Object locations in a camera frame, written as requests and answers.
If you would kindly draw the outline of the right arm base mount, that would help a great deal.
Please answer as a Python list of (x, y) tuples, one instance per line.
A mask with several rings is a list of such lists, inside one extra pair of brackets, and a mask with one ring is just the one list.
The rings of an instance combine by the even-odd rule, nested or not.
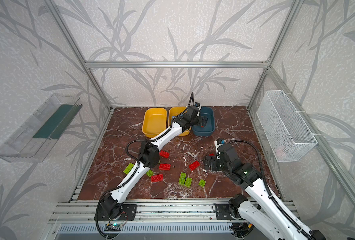
[(240, 220), (240, 216), (235, 216), (230, 208), (229, 204), (213, 204), (212, 209), (215, 212), (216, 219), (218, 221), (232, 221), (232, 220)]

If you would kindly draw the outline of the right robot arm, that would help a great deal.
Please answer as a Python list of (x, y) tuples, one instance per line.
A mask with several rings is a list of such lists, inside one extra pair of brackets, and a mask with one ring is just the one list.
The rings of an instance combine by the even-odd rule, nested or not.
[(271, 190), (263, 167), (257, 170), (252, 164), (241, 161), (232, 146), (234, 142), (215, 140), (216, 154), (207, 159), (215, 163), (217, 171), (244, 189), (258, 206), (238, 194), (228, 202), (230, 215), (236, 220), (248, 221), (270, 240), (324, 240), (319, 230), (311, 230)]

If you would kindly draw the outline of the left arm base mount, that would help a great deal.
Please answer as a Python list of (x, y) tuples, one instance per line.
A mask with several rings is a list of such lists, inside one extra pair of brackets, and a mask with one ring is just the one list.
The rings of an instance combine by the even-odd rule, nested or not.
[(106, 220), (133, 221), (136, 215), (136, 204), (116, 205), (105, 214)]

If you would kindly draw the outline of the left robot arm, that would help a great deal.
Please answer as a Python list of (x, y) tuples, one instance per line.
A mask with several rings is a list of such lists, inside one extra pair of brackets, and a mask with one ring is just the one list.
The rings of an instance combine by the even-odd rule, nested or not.
[(125, 151), (130, 158), (136, 160), (136, 164), (117, 187), (101, 195), (94, 216), (96, 224), (99, 217), (114, 220), (121, 215), (127, 196), (142, 176), (159, 163), (159, 153), (165, 145), (193, 126), (206, 126), (207, 119), (200, 115), (201, 108), (198, 102), (188, 105), (172, 119), (170, 126), (156, 137), (150, 140), (134, 140), (127, 144)]

